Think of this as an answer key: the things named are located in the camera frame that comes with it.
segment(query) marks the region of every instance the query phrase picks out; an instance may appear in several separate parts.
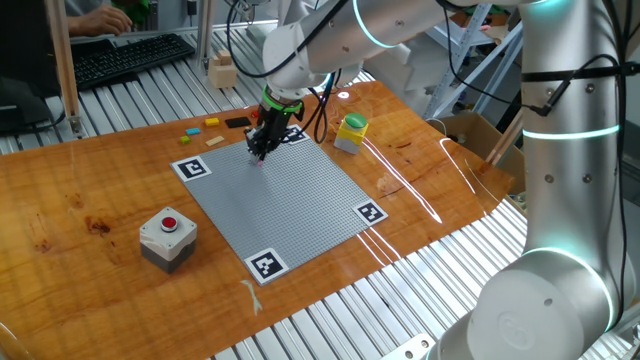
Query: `desk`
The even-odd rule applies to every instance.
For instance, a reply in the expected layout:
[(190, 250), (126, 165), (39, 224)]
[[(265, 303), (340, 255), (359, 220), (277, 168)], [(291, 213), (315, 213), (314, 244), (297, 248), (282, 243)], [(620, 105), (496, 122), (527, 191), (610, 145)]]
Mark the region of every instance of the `desk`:
[[(205, 141), (218, 135), (226, 141), (217, 146), (243, 140), (242, 129), (204, 127), (205, 117), (10, 154), (0, 157), (0, 322), (36, 359), (200, 360), (379, 270), (380, 259), (485, 216), (505, 196), (508, 175), (442, 139), (380, 83), (344, 92), (327, 109), (322, 149), (389, 213), (379, 237), (350, 239), (258, 287), (169, 166), (211, 150)], [(332, 146), (349, 112), (371, 123), (357, 156)], [(193, 127), (203, 133), (179, 144)], [(173, 275), (143, 259), (138, 242), (138, 227), (165, 206), (199, 226), (196, 253)], [(257, 316), (242, 280), (254, 284)]]

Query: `white cable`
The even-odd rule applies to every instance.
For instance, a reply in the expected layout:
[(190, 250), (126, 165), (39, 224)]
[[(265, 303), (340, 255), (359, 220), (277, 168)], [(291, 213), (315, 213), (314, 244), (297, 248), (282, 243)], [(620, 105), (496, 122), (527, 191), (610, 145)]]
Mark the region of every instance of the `white cable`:
[(444, 136), (447, 136), (447, 125), (445, 125), (445, 124), (442, 122), (442, 120), (440, 120), (440, 119), (436, 119), (436, 118), (429, 118), (429, 119), (427, 119), (427, 120), (425, 120), (425, 121), (437, 121), (437, 122), (439, 122), (439, 123), (440, 123), (440, 125), (442, 125), (442, 128), (444, 129)]

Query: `yellow lego brick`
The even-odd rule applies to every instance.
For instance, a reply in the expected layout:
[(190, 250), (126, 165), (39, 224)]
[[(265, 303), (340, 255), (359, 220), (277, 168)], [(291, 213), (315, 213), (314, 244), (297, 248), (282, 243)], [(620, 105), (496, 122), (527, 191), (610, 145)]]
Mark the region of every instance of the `yellow lego brick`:
[(215, 125), (220, 125), (220, 120), (218, 118), (207, 119), (204, 121), (204, 123), (207, 126), (215, 126)]
[(346, 121), (343, 121), (342, 124), (340, 124), (340, 129), (338, 129), (336, 137), (338, 139), (350, 140), (355, 145), (360, 146), (362, 145), (364, 135), (367, 133), (367, 129), (369, 129), (369, 124), (365, 125), (362, 129), (354, 131), (347, 127)]

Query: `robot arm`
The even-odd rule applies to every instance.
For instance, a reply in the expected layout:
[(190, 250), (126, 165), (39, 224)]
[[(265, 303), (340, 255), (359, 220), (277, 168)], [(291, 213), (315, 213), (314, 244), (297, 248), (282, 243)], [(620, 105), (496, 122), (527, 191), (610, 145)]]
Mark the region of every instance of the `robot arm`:
[[(274, 150), (304, 88), (328, 73), (405, 41), (444, 20), (441, 5), (473, 0), (332, 0), (274, 30), (260, 125), (247, 133), (256, 162)], [(523, 103), (543, 107), (567, 71), (611, 67), (617, 59), (602, 0), (503, 0), (519, 4), (525, 26)], [(298, 49), (327, 15), (330, 21)], [(483, 288), (477, 307), (449, 329), (429, 360), (575, 360), (616, 322), (636, 292), (633, 264), (621, 279), (617, 96), (612, 74), (572, 79), (541, 116), (524, 110), (529, 228), (525, 253)], [(626, 300), (620, 305), (621, 296)]]

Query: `person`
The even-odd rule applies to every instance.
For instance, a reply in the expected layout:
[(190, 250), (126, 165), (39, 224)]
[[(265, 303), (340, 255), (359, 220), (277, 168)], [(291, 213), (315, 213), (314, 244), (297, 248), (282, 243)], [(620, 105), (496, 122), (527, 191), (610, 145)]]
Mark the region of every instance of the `person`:
[[(140, 0), (118, 0), (115, 4), (132, 6)], [(69, 36), (120, 36), (131, 30), (133, 22), (124, 13), (110, 5), (108, 0), (66, 0)]]

